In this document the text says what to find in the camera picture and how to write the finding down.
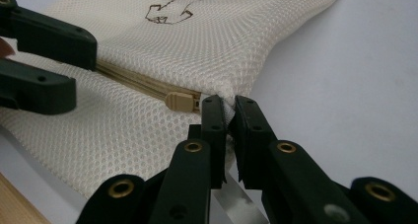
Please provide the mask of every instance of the wooden board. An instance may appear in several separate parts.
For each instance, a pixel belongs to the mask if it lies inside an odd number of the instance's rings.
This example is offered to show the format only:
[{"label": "wooden board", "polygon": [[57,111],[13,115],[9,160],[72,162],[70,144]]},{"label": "wooden board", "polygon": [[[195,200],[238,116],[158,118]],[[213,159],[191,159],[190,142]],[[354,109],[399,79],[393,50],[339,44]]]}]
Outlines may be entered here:
[{"label": "wooden board", "polygon": [[0,223],[49,224],[46,218],[1,173]]}]

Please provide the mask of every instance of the zipper pull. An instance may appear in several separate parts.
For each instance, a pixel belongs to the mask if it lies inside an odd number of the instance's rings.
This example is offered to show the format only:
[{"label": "zipper pull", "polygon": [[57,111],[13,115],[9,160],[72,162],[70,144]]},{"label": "zipper pull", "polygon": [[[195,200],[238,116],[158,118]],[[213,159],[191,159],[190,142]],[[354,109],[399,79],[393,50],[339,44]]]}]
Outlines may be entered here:
[{"label": "zipper pull", "polygon": [[165,103],[170,110],[175,112],[199,112],[199,100],[190,94],[167,93]]}]

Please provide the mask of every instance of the zipper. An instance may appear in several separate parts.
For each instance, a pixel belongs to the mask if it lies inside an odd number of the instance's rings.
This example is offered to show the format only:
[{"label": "zipper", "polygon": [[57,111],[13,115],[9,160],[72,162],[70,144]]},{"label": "zipper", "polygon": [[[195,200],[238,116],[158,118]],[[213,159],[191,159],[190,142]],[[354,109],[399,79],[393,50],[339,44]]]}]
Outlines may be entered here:
[{"label": "zipper", "polygon": [[99,73],[129,88],[165,102],[175,112],[200,112],[201,93],[158,81],[146,75],[97,60]]}]

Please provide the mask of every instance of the white mesh fabric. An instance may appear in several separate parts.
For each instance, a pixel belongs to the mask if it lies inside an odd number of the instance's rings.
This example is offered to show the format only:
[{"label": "white mesh fabric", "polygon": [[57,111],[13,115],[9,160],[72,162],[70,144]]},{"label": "white mesh fabric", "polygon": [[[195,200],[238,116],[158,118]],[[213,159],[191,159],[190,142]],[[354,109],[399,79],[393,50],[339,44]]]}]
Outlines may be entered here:
[{"label": "white mesh fabric", "polygon": [[106,179],[149,179],[169,164],[195,113],[172,112],[100,74],[20,54],[15,60],[77,79],[77,108],[61,115],[0,109],[0,124],[73,189],[89,197]]},{"label": "white mesh fabric", "polygon": [[[105,61],[232,105],[249,94],[271,47],[333,1],[62,0],[48,14],[91,31]],[[173,24],[147,20],[150,9]],[[184,10],[192,16],[180,17]]]},{"label": "white mesh fabric", "polygon": [[[47,13],[94,34],[100,59],[232,105],[249,93],[271,47],[333,1],[61,0]],[[15,59],[77,79],[73,112],[0,109],[0,124],[85,196],[116,174],[157,174],[188,125],[200,122],[97,73],[23,53]]]}]

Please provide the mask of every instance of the printed logo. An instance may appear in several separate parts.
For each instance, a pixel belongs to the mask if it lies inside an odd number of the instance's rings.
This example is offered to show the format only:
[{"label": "printed logo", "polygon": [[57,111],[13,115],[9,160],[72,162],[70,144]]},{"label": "printed logo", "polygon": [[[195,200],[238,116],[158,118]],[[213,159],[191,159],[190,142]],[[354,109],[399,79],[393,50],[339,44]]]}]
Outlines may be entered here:
[{"label": "printed logo", "polygon": [[195,0],[172,0],[166,5],[151,5],[147,16],[148,21],[155,24],[178,24],[193,16],[187,10]]}]

